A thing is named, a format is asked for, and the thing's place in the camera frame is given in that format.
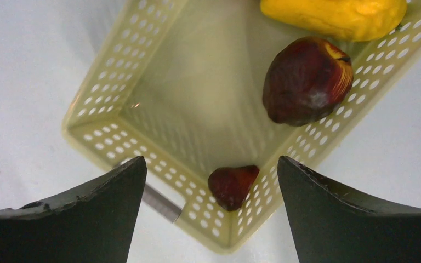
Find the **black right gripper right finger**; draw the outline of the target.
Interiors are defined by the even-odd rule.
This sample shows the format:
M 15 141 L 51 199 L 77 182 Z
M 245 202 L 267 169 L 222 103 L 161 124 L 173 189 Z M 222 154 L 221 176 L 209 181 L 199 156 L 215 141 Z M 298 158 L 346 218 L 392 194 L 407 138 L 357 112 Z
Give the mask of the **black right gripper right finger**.
M 361 192 L 287 156 L 277 175 L 300 262 L 421 262 L 421 208 Z

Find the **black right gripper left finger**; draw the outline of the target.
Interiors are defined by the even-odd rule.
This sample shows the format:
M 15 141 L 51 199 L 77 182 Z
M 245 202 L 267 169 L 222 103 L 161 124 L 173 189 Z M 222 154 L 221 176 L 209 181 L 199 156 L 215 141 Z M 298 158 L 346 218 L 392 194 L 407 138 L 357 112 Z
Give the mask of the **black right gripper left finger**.
M 143 157 L 19 209 L 0 210 L 0 262 L 126 262 L 146 183 Z

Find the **small dark toy fruit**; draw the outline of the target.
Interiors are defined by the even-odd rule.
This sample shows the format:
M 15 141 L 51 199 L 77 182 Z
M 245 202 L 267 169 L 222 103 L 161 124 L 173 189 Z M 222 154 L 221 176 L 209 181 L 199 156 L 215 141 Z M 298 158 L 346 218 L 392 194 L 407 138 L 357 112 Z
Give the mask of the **small dark toy fruit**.
M 236 211 L 242 207 L 259 172 L 256 165 L 218 168 L 210 174 L 208 187 L 224 210 Z

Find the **dark purple toy fruit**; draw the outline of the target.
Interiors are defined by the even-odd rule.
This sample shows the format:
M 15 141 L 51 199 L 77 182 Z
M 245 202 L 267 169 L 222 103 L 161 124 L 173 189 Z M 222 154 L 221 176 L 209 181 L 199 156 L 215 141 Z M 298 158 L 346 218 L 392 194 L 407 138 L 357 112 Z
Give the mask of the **dark purple toy fruit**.
M 301 127 L 330 115 L 352 88 L 351 57 L 320 37 L 303 37 L 280 51 L 264 80 L 262 102 L 275 123 Z

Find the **yellow toy banana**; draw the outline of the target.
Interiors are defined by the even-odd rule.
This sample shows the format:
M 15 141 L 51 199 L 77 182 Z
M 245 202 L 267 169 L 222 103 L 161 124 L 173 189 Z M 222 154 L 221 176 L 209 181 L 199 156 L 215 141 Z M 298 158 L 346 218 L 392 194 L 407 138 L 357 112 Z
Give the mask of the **yellow toy banana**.
M 335 39 L 366 42 L 398 27 L 406 1 L 260 1 L 260 11 L 276 21 Z

